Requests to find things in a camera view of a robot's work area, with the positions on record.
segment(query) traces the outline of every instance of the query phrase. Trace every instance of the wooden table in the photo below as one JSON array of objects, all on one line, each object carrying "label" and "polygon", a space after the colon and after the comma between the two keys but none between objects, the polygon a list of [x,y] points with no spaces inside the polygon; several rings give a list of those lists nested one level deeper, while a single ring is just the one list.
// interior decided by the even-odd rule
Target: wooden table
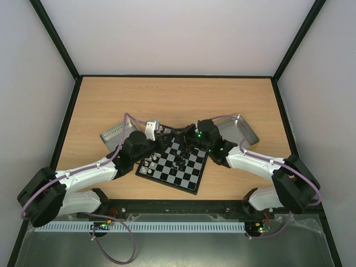
[{"label": "wooden table", "polygon": [[[269,79],[85,77],[57,169],[90,164],[108,154],[99,135],[122,121],[125,112],[143,121],[157,118],[172,127],[240,113],[261,140],[254,151],[290,155]],[[110,199],[238,200],[254,187],[268,186],[266,179],[209,159],[196,196],[138,177],[134,171],[94,187]]]}]

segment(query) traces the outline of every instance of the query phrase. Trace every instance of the gray wall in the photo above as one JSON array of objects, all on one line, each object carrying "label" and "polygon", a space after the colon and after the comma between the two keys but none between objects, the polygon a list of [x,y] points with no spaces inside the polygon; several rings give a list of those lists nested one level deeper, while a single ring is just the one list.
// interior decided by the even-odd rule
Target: gray wall
[{"label": "gray wall", "polygon": [[0,266],[5,266],[22,222],[16,197],[50,162],[74,80],[28,0],[2,1],[0,36]]},{"label": "gray wall", "polygon": [[314,0],[42,0],[79,73],[273,75]]},{"label": "gray wall", "polygon": [[344,266],[356,260],[355,10],[355,0],[327,1],[279,82]]}]

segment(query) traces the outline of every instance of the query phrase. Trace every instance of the black frame bar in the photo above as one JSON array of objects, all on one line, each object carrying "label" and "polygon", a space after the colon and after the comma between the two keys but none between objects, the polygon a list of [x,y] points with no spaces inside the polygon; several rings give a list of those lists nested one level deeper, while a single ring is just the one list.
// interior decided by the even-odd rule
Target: black frame bar
[{"label": "black frame bar", "polygon": [[[70,124],[70,120],[73,114],[73,110],[76,104],[77,96],[81,87],[81,83],[84,77],[161,77],[161,78],[267,78],[271,80],[273,90],[275,93],[276,101],[278,104],[278,109],[280,111],[281,119],[284,125],[285,133],[288,139],[288,144],[291,150],[291,153],[294,155],[299,155],[298,150],[296,147],[295,139],[293,136],[293,132],[291,130],[289,120],[286,114],[286,110],[284,107],[283,99],[280,94],[280,90],[278,88],[278,80],[282,76],[283,72],[285,71],[287,65],[289,64],[290,60],[292,59],[294,53],[297,51],[299,45],[301,44],[302,40],[304,39],[306,33],[308,32],[309,28],[313,24],[314,20],[316,19],[317,15],[319,14],[321,8],[323,7],[324,3],[326,0],[315,0],[313,6],[311,7],[307,17],[305,18],[303,24],[301,25],[300,29],[298,30],[295,38],[293,39],[292,44],[290,45],[289,49],[287,50],[287,53],[285,54],[283,60],[281,61],[277,71],[275,72],[274,76],[214,76],[214,75],[80,75],[79,72],[77,71],[73,61],[71,60],[63,42],[61,41],[53,23],[51,22],[45,8],[43,7],[42,3],[40,0],[29,0],[36,11],[38,17],[42,21],[45,29],[47,30],[49,36],[51,37],[53,43],[58,49],[58,52],[60,53],[61,57],[63,58],[65,64],[67,65],[70,73],[72,74],[73,78],[75,79],[76,83],[74,85],[72,95],[70,98],[70,102],[68,104],[68,108],[63,120],[63,124],[60,130],[60,134],[58,136],[58,140],[55,146],[55,150],[53,152],[53,156],[51,159],[50,167],[53,169],[56,169],[61,151],[63,148],[64,140],[66,138],[67,130]],[[156,201],[155,206],[159,206],[160,202],[162,202],[165,207],[177,207],[177,201]],[[189,203],[199,203],[200,205],[204,205],[207,209],[214,209],[214,207],[229,207],[231,206],[234,201],[192,201],[192,202],[186,202],[187,205]],[[137,209],[152,209],[152,201],[151,200],[124,200],[125,206],[127,208],[130,207],[130,205],[134,205]],[[280,213],[287,213],[285,209],[277,209],[275,212],[280,212]],[[337,252],[334,239],[332,236],[332,233],[330,231],[330,227],[324,212],[324,209],[321,205],[317,207],[308,207],[305,210],[306,214],[318,214],[320,217],[320,221],[322,222],[322,227],[323,230],[326,234],[327,237],[327,242],[329,245],[330,252],[332,254],[332,258],[334,261],[334,265],[339,267],[342,266],[339,254]],[[28,227],[28,221],[24,221],[22,223],[22,226],[20,228],[17,240],[15,242],[11,257],[8,262],[8,267],[13,267],[16,264],[18,254],[20,252],[21,246],[22,246],[22,241],[25,237],[26,231]]]}]

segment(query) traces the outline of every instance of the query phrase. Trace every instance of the purple cable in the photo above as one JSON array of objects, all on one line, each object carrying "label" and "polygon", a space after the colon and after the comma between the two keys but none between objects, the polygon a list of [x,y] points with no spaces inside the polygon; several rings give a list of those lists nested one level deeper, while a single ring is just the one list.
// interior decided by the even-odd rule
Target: purple cable
[{"label": "purple cable", "polygon": [[289,213],[288,218],[287,218],[287,221],[286,221],[285,224],[282,226],[282,228],[279,229],[277,232],[271,234],[271,235],[267,235],[267,236],[250,236],[247,232],[246,232],[245,234],[246,234],[246,236],[247,236],[248,238],[256,239],[256,240],[258,240],[258,239],[272,238],[273,236],[276,236],[276,235],[280,234],[280,233],[287,227],[287,225],[288,225],[288,223],[289,223],[289,221],[290,221],[290,218],[291,218],[291,212]]},{"label": "purple cable", "polygon": [[[104,163],[101,164],[101,166],[105,166],[107,164],[109,164],[118,154],[118,152],[121,150],[121,147],[122,147],[122,144],[123,144],[123,140],[124,140],[124,135],[125,135],[125,127],[126,127],[126,120],[127,120],[127,117],[129,117],[130,119],[132,119],[133,121],[136,121],[138,123],[141,123],[141,124],[146,124],[145,122],[143,121],[140,121],[140,120],[137,120],[135,119],[134,117],[132,117],[130,114],[128,113],[125,113],[124,117],[123,117],[123,125],[122,125],[122,136],[121,136],[121,140],[120,140],[120,143],[115,151],[115,153],[112,155],[112,157],[110,159],[108,159],[107,161],[105,161]],[[76,171],[72,171],[70,172],[70,175],[74,175],[74,174],[78,174],[80,172],[83,172],[83,171],[87,171],[87,170],[91,170],[91,169],[95,169],[97,168],[97,165],[90,165],[90,166],[87,166],[87,167],[83,167],[81,169],[78,169]],[[22,220],[25,220],[27,219],[26,218],[26,209],[28,208],[28,206],[32,203],[32,201],[39,196],[40,193],[42,193],[46,188],[50,187],[51,185],[55,184],[56,182],[66,178],[67,176],[66,175],[62,175],[58,178],[55,178],[54,180],[50,181],[49,183],[45,184],[44,186],[42,186],[40,189],[38,189],[38,191],[36,193],[33,194],[33,196],[31,196],[29,198],[29,200],[24,204],[24,206],[22,207],[22,210],[21,210],[21,214],[20,214],[20,217]]]},{"label": "purple cable", "polygon": [[[239,147],[240,147],[240,151],[250,157],[253,157],[255,159],[258,159],[258,160],[263,160],[263,161],[266,161],[266,162],[270,162],[270,159],[269,158],[266,158],[266,157],[262,157],[262,156],[258,156],[258,155],[254,155],[254,154],[251,154],[251,153],[248,153],[247,150],[245,150],[243,148],[243,143],[246,141],[248,135],[249,135],[249,128],[247,126],[247,123],[243,120],[240,120],[239,118],[235,117],[235,116],[230,116],[230,115],[221,115],[221,116],[216,116],[214,118],[211,118],[211,120],[214,120],[216,118],[225,118],[225,117],[229,117],[229,118],[233,118],[239,122],[241,122],[241,124],[244,126],[244,128],[246,129],[246,135],[245,137],[242,139],[242,141],[240,142],[239,144]],[[290,166],[284,164],[284,163],[281,163],[281,162],[278,162],[278,161],[273,161],[274,164],[277,164],[289,171],[291,171],[292,173],[294,173],[295,175],[299,176],[300,178],[302,178],[308,185],[311,186],[311,188],[313,188],[313,190],[315,191],[315,193],[318,195],[318,200],[314,203],[310,203],[309,206],[317,206],[321,203],[322,201],[322,195],[320,193],[320,191],[318,190],[318,188],[311,182],[308,180],[308,178],[306,178],[303,174],[301,174],[299,171],[296,171],[294,170],[293,168],[291,168]]]},{"label": "purple cable", "polygon": [[132,255],[131,257],[127,260],[127,261],[118,261],[118,260],[115,260],[113,259],[112,257],[110,257],[105,251],[104,249],[102,248],[102,246],[99,244],[97,238],[95,237],[95,231],[97,230],[98,227],[95,227],[94,230],[93,230],[93,233],[92,233],[92,237],[93,237],[93,240],[95,241],[95,243],[99,246],[101,252],[103,253],[103,255],[109,260],[111,261],[112,263],[115,263],[115,264],[118,264],[118,265],[124,265],[124,264],[128,264],[128,263],[131,263],[133,262],[134,260],[134,257],[135,257],[135,254],[136,254],[136,248],[137,248],[137,245],[136,245],[136,239],[132,233],[132,231],[130,230],[130,228],[121,220],[117,219],[117,218],[114,218],[114,217],[110,217],[110,216],[106,216],[106,215],[99,215],[99,214],[93,214],[93,213],[87,213],[87,212],[83,212],[84,214],[86,215],[89,215],[89,216],[93,216],[93,217],[99,217],[99,218],[105,218],[105,219],[110,219],[110,220],[113,220],[113,221],[117,221],[118,223],[122,224],[123,227],[126,228],[126,230],[130,233],[131,235],[131,239],[132,239],[132,242],[133,242],[133,250],[132,250]]}]

